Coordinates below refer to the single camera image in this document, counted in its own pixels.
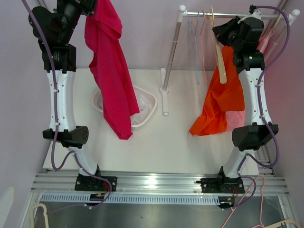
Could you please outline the magenta t shirt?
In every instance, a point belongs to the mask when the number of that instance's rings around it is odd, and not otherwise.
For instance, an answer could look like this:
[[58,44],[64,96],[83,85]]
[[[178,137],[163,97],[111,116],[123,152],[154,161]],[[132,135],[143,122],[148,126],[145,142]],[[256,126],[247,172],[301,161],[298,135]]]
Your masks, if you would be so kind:
[[104,119],[119,139],[128,140],[131,117],[140,110],[119,42],[123,26],[109,0],[98,0],[94,12],[85,23],[85,43],[93,52],[89,68],[101,91]]

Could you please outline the blue wire hanger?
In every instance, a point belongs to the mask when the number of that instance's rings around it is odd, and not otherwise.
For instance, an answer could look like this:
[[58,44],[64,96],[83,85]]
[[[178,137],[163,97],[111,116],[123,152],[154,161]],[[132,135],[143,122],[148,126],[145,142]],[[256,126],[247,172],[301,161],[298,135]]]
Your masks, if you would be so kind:
[[197,44],[197,31],[199,25],[199,17],[200,12],[197,12],[197,19],[196,22],[188,21],[188,36],[190,38],[190,46],[191,46],[191,53],[194,59],[194,66],[195,66],[195,74],[196,74],[196,81],[197,85],[200,84],[200,65],[199,65],[199,55],[198,55],[198,44]]

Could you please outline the beige wooden hanger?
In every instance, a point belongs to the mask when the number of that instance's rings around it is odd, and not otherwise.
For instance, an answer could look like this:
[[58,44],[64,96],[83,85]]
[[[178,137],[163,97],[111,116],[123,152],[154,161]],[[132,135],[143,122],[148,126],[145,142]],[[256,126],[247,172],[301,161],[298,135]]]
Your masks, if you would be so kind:
[[217,38],[213,32],[213,29],[215,27],[215,15],[214,15],[213,7],[210,8],[210,13],[211,13],[211,16],[208,18],[208,20],[209,20],[210,32],[211,32],[213,49],[214,49],[215,60],[216,60],[216,68],[214,70],[214,73],[215,73],[216,77],[218,78],[218,81],[221,84],[226,84],[228,80],[227,80],[227,75],[226,75],[224,58],[222,55],[222,50],[221,50],[219,41],[217,40]]

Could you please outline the white t shirt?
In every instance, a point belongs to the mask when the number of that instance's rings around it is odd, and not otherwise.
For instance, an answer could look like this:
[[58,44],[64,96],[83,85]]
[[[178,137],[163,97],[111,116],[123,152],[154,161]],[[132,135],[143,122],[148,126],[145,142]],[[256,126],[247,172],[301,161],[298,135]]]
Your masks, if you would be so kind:
[[142,94],[136,94],[136,100],[139,106],[139,113],[131,116],[132,127],[144,124],[150,113],[150,102]]

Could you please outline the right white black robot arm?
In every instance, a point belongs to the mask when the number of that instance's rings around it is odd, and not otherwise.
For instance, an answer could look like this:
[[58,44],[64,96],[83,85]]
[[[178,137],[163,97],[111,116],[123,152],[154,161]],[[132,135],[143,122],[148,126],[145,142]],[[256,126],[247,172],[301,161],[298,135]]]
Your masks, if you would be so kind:
[[263,29],[263,21],[254,16],[242,19],[235,16],[229,22],[213,28],[217,41],[233,49],[233,64],[242,85],[245,103],[245,125],[232,131],[233,151],[212,181],[224,193],[232,188],[244,192],[240,174],[247,156],[253,156],[278,133],[278,125],[272,123],[267,110],[262,76],[265,61],[257,49]]

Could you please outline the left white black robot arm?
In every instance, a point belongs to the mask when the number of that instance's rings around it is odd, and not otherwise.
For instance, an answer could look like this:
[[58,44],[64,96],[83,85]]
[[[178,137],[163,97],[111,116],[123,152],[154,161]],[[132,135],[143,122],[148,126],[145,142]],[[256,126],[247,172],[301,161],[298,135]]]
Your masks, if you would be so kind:
[[89,129],[78,126],[74,118],[73,88],[76,74],[76,47],[69,42],[81,15],[92,16],[95,0],[59,0],[53,12],[42,6],[29,9],[28,21],[38,39],[51,98],[51,118],[43,138],[52,141],[51,164],[56,171],[55,145],[60,143],[73,155],[86,178],[86,186],[98,190],[102,178],[98,164],[88,151]]

